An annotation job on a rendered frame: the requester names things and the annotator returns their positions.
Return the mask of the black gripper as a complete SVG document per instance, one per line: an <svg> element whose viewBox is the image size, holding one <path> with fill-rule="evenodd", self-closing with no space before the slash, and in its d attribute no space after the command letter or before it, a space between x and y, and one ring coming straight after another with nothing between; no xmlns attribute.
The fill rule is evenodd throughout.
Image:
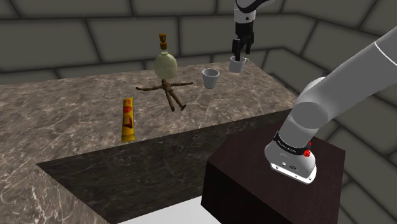
<svg viewBox="0 0 397 224"><path fill-rule="evenodd" d="M235 61L240 61L240 40L246 40L246 54L251 53L251 47L254 43L254 31L253 31L254 22L248 23L235 23L235 33L238 39L234 39L232 41L232 53L234 54Z"/></svg>

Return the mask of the small grey cup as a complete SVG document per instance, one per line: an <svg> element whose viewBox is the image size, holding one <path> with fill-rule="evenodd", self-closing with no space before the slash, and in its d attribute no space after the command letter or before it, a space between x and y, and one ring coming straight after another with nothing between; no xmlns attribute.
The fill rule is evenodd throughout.
<svg viewBox="0 0 397 224"><path fill-rule="evenodd" d="M236 60L235 56L231 56L229 60L229 71L232 73L241 73L244 70L244 66L249 61L246 57L241 57L240 60Z"/></svg>
<svg viewBox="0 0 397 224"><path fill-rule="evenodd" d="M213 68L206 68L202 70L202 77L204 87L207 89L213 89L217 82L219 71Z"/></svg>

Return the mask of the pale green bottle brown cap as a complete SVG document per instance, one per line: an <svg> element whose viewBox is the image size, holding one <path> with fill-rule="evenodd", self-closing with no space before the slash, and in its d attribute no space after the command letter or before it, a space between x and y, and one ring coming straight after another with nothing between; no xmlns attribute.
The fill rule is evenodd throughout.
<svg viewBox="0 0 397 224"><path fill-rule="evenodd" d="M161 52L155 59L155 73L160 79L173 79L177 76L177 61L174 56L168 52L167 35L165 33L160 33L159 38Z"/></svg>

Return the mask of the brown wooden mannequin figure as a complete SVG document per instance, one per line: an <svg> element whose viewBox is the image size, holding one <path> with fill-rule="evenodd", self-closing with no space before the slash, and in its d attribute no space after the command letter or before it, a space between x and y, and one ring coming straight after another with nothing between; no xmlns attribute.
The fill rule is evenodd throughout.
<svg viewBox="0 0 397 224"><path fill-rule="evenodd" d="M182 104L182 102L179 100L179 98L177 97L177 95L175 94L175 92L173 91L173 87L179 87L179 86L187 86L187 85L192 85L193 82L182 82L182 83L169 83L166 79L162 79L161 80L161 85L159 86L155 86L155 87L148 87L148 88L139 88L136 87L136 90L141 90L141 91L152 91L152 90L158 90L158 89L162 89L165 92L165 95L167 97L169 106L171 108L171 111L174 112L175 111L175 107L173 105L173 101L175 100L175 102L179 105L179 107L181 108L181 111L183 111L186 107L185 104Z"/></svg>

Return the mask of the dark robot stand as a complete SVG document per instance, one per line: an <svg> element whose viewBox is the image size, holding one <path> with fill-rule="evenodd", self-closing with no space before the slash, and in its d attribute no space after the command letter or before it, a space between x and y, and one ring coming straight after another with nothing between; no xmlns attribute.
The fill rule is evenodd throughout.
<svg viewBox="0 0 397 224"><path fill-rule="evenodd" d="M201 204L221 224L337 224L345 151L313 138L317 175L300 183L265 158L281 125L232 134L207 161Z"/></svg>

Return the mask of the yellow red tube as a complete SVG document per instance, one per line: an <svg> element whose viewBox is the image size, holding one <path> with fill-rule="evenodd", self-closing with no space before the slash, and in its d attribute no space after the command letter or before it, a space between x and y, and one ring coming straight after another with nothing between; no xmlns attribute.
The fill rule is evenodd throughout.
<svg viewBox="0 0 397 224"><path fill-rule="evenodd" d="M134 99L125 98L123 100L122 142L127 143L134 140Z"/></svg>

